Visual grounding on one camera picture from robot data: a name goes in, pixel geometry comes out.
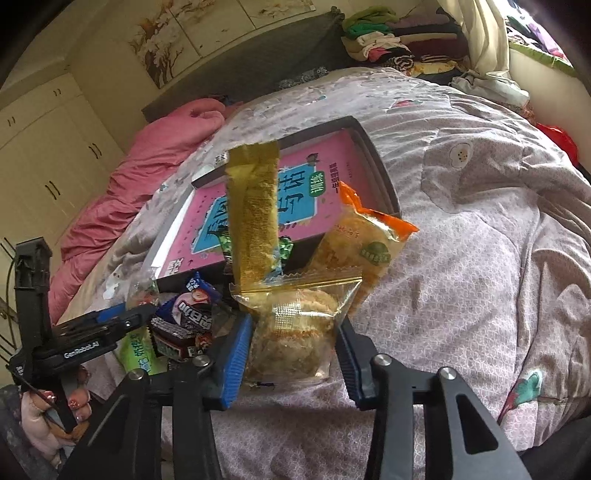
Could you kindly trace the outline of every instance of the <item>green logo on package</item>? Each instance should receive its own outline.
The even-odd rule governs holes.
[[[382,242],[371,242],[361,249],[361,256],[373,265],[380,263],[390,263],[392,256],[388,252],[388,247]]]
[[[324,172],[315,171],[310,175],[310,196],[319,197],[326,191],[326,183],[324,182]]]

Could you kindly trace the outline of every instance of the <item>orange snack package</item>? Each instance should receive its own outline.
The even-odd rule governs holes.
[[[354,313],[418,228],[400,218],[364,208],[357,193],[342,181],[339,196],[343,212],[325,233],[306,271],[361,268],[363,282],[349,309],[349,313]]]

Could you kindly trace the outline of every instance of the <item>hand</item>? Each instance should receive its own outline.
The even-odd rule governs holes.
[[[44,458],[49,460],[54,467],[60,463],[59,450],[63,446],[73,446],[82,437],[88,427],[87,419],[92,413],[88,402],[90,393],[85,388],[89,374],[85,368],[78,371],[78,385],[68,397],[68,406],[74,413],[78,425],[71,433],[66,433],[62,428],[48,421],[44,413],[51,408],[45,400],[31,391],[25,392],[21,399],[22,429],[31,444],[41,452]],[[53,392],[43,391],[43,394],[51,401],[56,399]]]

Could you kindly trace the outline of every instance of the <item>green cloth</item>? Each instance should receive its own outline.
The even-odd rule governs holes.
[[[351,38],[352,40],[360,37],[361,35],[365,35],[366,33],[371,32],[382,32],[382,33],[391,33],[390,27],[387,27],[384,24],[376,23],[376,24],[368,24],[368,23],[357,23],[353,25],[350,29],[345,30],[347,32],[347,37]]]
[[[369,7],[343,20],[343,30],[348,31],[355,24],[396,23],[398,17],[390,7]]]
[[[526,45],[521,45],[519,43],[513,42],[509,42],[509,48],[521,52],[523,55],[526,55],[529,58],[541,63],[542,65],[550,67],[551,69],[560,70],[562,73],[565,73],[566,75],[569,75],[574,78],[577,77],[577,72],[575,72],[571,64],[566,63],[563,59],[546,53],[545,51],[541,51],[534,47],[528,47]]]

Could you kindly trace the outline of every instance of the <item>bed sheet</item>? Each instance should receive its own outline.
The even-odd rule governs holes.
[[[407,366],[454,366],[502,416],[518,450],[539,445],[588,405],[591,391],[591,187],[516,114],[392,69],[345,70],[243,108],[144,206],[80,306],[122,301],[175,199],[217,155],[345,115],[366,129],[403,218],[421,229],[354,327]],[[88,368],[103,396],[123,376],[112,354]],[[415,416],[420,477],[419,408]],[[170,420],[165,410],[167,445]],[[225,478],[360,478],[372,422],[348,399],[335,362],[322,385],[241,395],[213,415]]]

